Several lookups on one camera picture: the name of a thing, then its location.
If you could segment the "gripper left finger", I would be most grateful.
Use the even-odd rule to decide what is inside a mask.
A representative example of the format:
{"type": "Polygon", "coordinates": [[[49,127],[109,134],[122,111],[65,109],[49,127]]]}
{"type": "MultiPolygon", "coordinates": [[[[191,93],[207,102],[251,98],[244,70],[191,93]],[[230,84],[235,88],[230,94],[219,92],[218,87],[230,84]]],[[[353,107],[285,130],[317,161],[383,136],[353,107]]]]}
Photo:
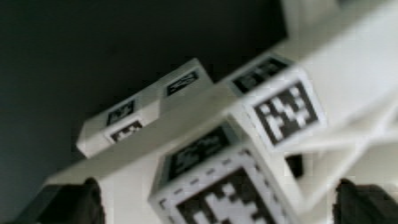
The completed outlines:
{"type": "Polygon", "coordinates": [[[106,224],[97,179],[90,177],[81,184],[49,184],[13,224],[106,224]]]}

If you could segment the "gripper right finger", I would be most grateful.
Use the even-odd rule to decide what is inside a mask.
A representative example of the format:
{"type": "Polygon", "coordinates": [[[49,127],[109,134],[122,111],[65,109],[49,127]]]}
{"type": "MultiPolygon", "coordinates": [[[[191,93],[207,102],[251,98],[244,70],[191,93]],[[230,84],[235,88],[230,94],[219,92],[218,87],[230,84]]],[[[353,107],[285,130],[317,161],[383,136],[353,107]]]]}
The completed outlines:
{"type": "Polygon", "coordinates": [[[344,179],[337,193],[335,224],[398,224],[398,202],[379,185],[344,179]]]}

